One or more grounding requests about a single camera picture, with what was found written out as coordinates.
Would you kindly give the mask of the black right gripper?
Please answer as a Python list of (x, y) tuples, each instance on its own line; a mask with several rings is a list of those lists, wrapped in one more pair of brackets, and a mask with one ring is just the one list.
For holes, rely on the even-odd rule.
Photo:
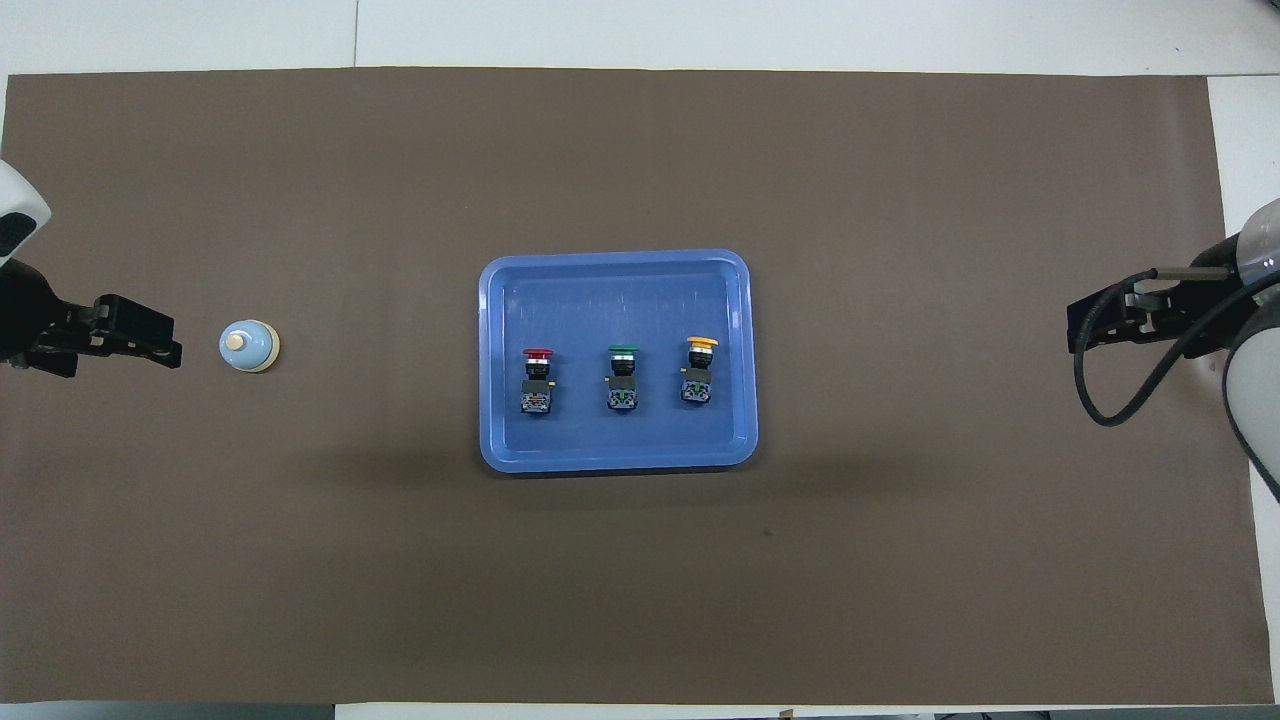
[[(1181, 354), (1198, 357), (1225, 346), (1211, 331), (1219, 319), (1238, 305), (1229, 297), (1243, 288), (1234, 266), (1151, 268), (1114, 287), (1068, 305), (1068, 351), (1075, 354), (1080, 337), (1084, 348), (1105, 345), (1152, 345), (1190, 340)], [(1092, 311), (1092, 329), (1087, 329)]]

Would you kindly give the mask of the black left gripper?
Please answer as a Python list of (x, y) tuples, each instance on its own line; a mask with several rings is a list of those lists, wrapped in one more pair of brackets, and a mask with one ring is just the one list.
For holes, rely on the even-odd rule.
[(70, 379), (79, 357), (119, 355), (178, 369), (183, 346), (174, 340), (174, 327), (172, 316), (124, 296), (106, 293), (81, 306), (59, 299), (24, 263), (3, 268), (1, 357), (10, 366)]

